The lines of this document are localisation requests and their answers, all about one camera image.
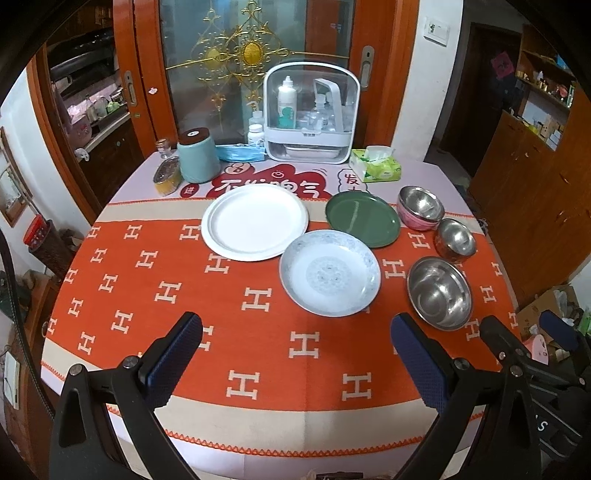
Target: orange tablecloth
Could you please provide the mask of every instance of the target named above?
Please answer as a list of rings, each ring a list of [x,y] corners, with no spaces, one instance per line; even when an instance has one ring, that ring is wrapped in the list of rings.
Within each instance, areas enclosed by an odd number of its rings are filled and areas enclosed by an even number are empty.
[[[456,215],[471,226],[478,245],[476,255],[460,267],[474,300],[464,328],[440,332],[414,314],[406,273],[417,259],[436,252],[433,232],[406,227],[394,244],[374,250],[383,277],[370,307],[329,319],[289,299],[278,258],[229,261],[205,245],[200,218],[212,187],[202,190],[203,197],[113,203],[105,209],[60,290],[44,349],[44,378],[63,380],[78,361],[112,368],[127,355],[141,355],[190,310],[202,318],[203,343],[169,405],[158,411],[168,434],[247,456],[318,458],[363,456],[416,443],[434,418],[434,411],[417,400],[390,343],[389,324],[397,313],[410,312],[452,357],[497,368],[478,324],[494,314],[514,326],[514,314],[474,218]],[[309,230],[329,228],[326,199],[301,197],[310,213]],[[50,384],[60,388],[59,382]],[[201,460],[192,464],[208,467]],[[236,469],[226,470],[218,460],[214,464],[208,471],[239,477]],[[241,478],[249,474],[244,471]]]

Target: blue face mask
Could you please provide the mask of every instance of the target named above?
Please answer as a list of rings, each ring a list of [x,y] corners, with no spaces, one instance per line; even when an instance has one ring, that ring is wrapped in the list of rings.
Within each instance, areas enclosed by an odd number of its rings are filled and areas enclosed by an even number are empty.
[[[216,145],[217,157],[231,163],[252,163],[265,160],[265,147],[250,145]]]

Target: bottle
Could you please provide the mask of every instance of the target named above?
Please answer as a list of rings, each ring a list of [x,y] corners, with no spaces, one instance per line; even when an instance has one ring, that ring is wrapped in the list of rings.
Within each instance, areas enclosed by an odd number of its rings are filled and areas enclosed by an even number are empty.
[[[329,114],[324,108],[326,103],[326,95],[319,93],[316,95],[316,106],[310,112],[310,129],[317,132],[326,129],[329,124]]]
[[[296,127],[297,91],[294,82],[288,75],[279,87],[277,95],[277,109],[279,111],[279,128]]]
[[[248,144],[251,147],[265,146],[265,133],[261,124],[252,124],[248,127]]]
[[[262,110],[258,109],[258,103],[257,102],[249,102],[247,103],[247,105],[252,106],[254,105],[255,109],[252,111],[252,117],[250,117],[248,119],[248,125],[263,125],[265,123],[265,121],[263,120],[262,117]]]

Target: doorway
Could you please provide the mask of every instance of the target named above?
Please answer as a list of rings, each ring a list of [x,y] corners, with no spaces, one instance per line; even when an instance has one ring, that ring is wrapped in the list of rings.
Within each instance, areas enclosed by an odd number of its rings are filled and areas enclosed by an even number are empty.
[[[521,36],[473,23],[456,95],[440,148],[474,176],[491,143],[503,110],[517,110],[522,90],[515,69]]]

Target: white bottle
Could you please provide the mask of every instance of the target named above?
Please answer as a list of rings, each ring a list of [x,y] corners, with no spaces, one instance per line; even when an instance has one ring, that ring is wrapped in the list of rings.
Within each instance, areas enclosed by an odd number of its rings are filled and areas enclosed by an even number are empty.
[[[247,103],[248,106],[254,106],[254,110],[252,111],[252,117],[250,117],[248,119],[248,125],[254,125],[254,124],[258,124],[258,125],[263,125],[265,123],[263,117],[262,117],[262,110],[258,109],[258,102],[248,102]]]
[[[279,87],[277,109],[279,111],[279,128],[294,129],[296,127],[297,90],[289,75],[285,77],[283,85]]]
[[[248,127],[248,144],[251,147],[265,146],[265,133],[261,124],[252,124]]]

